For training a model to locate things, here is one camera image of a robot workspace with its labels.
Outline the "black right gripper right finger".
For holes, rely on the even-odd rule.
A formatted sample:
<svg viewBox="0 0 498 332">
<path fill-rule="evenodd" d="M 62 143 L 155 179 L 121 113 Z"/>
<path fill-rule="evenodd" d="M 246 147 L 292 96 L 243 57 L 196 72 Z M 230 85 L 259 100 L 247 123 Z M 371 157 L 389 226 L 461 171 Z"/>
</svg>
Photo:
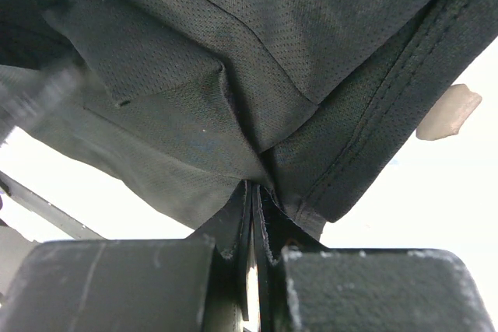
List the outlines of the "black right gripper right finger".
<svg viewBox="0 0 498 332">
<path fill-rule="evenodd" d="M 262 331 L 491 331 L 459 257 L 435 249 L 331 249 L 252 189 Z"/>
</svg>

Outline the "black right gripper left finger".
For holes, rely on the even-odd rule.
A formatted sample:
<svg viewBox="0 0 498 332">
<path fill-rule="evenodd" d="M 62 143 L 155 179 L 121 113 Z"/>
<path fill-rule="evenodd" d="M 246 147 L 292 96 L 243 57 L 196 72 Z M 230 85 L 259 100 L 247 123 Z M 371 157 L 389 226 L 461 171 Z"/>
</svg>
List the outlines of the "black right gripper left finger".
<svg viewBox="0 0 498 332">
<path fill-rule="evenodd" d="M 44 243 L 1 307 L 3 331 L 241 331 L 251 184 L 184 239 Z"/>
</svg>

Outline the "black t-shirt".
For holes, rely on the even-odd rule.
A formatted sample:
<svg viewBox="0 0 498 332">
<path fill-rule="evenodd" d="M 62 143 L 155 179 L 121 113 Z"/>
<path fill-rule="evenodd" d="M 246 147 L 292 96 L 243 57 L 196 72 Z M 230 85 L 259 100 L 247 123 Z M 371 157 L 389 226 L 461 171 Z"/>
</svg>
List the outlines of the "black t-shirt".
<svg viewBox="0 0 498 332">
<path fill-rule="evenodd" d="M 497 0 L 1 0 L 18 78 L 76 57 L 29 134 L 197 228 L 241 180 L 313 237 L 497 35 Z"/>
</svg>

